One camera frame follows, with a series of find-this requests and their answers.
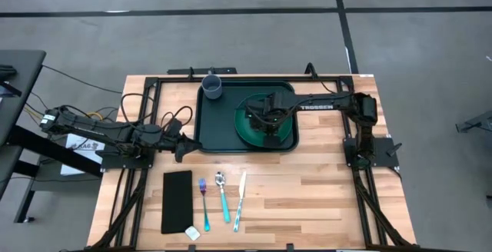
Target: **butcher block tabletop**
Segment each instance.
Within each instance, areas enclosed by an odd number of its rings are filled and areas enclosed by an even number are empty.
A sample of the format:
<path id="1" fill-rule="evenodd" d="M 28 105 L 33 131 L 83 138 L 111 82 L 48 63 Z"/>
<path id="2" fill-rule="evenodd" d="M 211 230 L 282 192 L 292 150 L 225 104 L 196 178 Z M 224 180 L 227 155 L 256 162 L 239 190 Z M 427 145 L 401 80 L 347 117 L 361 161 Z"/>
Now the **butcher block tabletop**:
<path id="1" fill-rule="evenodd" d="M 129 75 L 124 94 L 143 93 L 146 77 Z M 372 75 L 353 75 L 353 79 L 356 92 L 364 92 L 377 99 L 378 122 L 373 128 L 374 136 L 387 136 L 388 130 L 375 78 Z M 319 82 L 290 83 L 296 94 L 326 92 Z M 325 84 L 336 90 L 333 83 Z M 164 113 L 176 112 L 184 105 L 195 109 L 198 88 L 200 83 L 165 82 L 158 104 L 158 121 L 160 122 Z M 137 96 L 125 99 L 125 110 L 130 121 L 138 118 L 141 100 Z M 289 243 L 294 244 L 295 249 L 364 248 L 352 173 L 345 164 L 341 113 L 299 111 L 297 116 L 300 140 L 299 145 L 291 152 L 206 154 L 195 151 L 186 154 L 182 163 L 176 163 L 174 155 L 167 151 L 157 153 L 154 166 L 148 172 L 137 249 L 185 250 L 190 244 L 195 244 L 198 250 L 285 249 Z M 185 121 L 188 114 L 183 111 L 178 118 Z M 123 120 L 120 109 L 118 121 Z M 193 136 L 194 117 L 182 131 L 190 138 Z M 196 241 L 192 241 L 184 233 L 161 234 L 163 173 L 171 171 L 193 173 L 194 226 L 201 234 Z M 224 172 L 227 178 L 224 189 L 231 215 L 229 224 L 224 222 L 221 192 L 214 183 L 217 171 Z M 233 226 L 239 202 L 238 186 L 243 171 L 248 176 L 239 231 L 235 233 Z M 104 174 L 88 245 L 98 241 L 108 229 L 120 172 L 121 170 L 110 170 Z M 375 167 L 373 172 L 381 210 L 402 237 L 414 243 L 414 232 L 400 178 L 387 167 Z M 126 171 L 121 181 L 115 217 L 121 208 L 127 173 Z M 204 178 L 208 183 L 206 202 L 211 226 L 209 232 L 203 230 L 204 209 L 198 186 L 199 178 Z M 367 212 L 372 240 L 376 244 L 374 216 L 369 208 Z M 129 243 L 133 214 L 132 210 L 127 219 L 123 245 Z"/>

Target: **small white tag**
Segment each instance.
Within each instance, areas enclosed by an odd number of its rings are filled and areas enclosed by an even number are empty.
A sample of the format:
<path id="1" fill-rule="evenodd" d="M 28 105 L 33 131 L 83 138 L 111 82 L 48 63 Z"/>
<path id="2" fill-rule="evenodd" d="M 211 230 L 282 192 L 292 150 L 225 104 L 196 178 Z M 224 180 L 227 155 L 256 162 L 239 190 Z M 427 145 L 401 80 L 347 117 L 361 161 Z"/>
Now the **small white tag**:
<path id="1" fill-rule="evenodd" d="M 50 114 L 45 114 L 45 116 L 43 117 L 44 119 L 48 119 L 50 121 L 54 121 L 55 120 L 55 116 L 52 116 Z"/>
<path id="2" fill-rule="evenodd" d="M 185 233 L 191 238 L 191 240 L 197 240 L 200 237 L 200 233 L 197 228 L 190 226 L 186 229 Z"/>

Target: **gray concrete floor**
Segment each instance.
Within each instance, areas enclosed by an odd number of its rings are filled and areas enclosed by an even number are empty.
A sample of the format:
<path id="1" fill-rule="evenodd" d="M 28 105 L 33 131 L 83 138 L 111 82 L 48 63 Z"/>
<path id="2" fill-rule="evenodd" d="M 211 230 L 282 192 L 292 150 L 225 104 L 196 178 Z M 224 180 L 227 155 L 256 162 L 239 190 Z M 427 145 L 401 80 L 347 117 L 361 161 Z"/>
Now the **gray concrete floor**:
<path id="1" fill-rule="evenodd" d="M 350 7 L 478 6 L 492 0 L 344 0 Z M 335 0 L 0 0 L 0 12 L 227 7 L 333 7 Z M 492 108 L 492 14 L 348 16 L 361 73 L 375 74 L 398 151 L 419 244 L 491 251 L 492 135 L 458 134 L 454 124 Z M 240 73 L 347 73 L 336 14 L 120 18 L 1 18 L 0 48 L 37 48 L 47 65 L 107 88 L 127 74 L 235 66 Z M 44 70 L 34 92 L 49 107 L 90 111 L 118 96 Z M 37 108 L 41 105 L 30 98 Z M 24 115 L 21 126 L 39 132 Z M 23 158 L 35 161 L 35 155 Z M 97 193 L 37 193 L 32 224 L 13 224 L 27 185 L 12 181 L 0 202 L 0 251 L 85 245 Z"/>

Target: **fork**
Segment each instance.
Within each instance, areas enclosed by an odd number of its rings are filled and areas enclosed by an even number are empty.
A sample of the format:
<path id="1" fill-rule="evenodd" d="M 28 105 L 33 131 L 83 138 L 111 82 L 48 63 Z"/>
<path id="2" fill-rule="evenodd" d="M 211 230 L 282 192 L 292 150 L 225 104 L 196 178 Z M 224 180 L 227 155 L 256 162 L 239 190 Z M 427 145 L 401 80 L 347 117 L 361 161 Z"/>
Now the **fork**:
<path id="1" fill-rule="evenodd" d="M 198 183 L 200 184 L 200 192 L 201 196 L 203 197 L 203 211 L 205 213 L 205 231 L 208 232 L 210 230 L 210 224 L 208 223 L 208 216 L 207 216 L 207 208 L 205 206 L 205 192 L 207 191 L 207 185 L 205 184 L 205 179 L 199 179 Z"/>

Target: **knife blade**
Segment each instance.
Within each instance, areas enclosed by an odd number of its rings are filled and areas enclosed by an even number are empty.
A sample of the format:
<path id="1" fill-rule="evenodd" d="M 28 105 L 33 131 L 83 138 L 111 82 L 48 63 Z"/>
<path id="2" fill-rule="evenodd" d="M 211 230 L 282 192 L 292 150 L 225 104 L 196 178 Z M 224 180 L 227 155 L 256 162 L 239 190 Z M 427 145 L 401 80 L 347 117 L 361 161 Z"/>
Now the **knife blade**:
<path id="1" fill-rule="evenodd" d="M 239 183 L 239 206 L 238 212 L 236 212 L 236 220 L 234 221 L 234 232 L 238 232 L 239 230 L 239 219 L 241 218 L 241 209 L 243 206 L 244 187 L 246 187 L 246 171 L 243 172 L 243 176 L 241 176 L 241 181 Z"/>

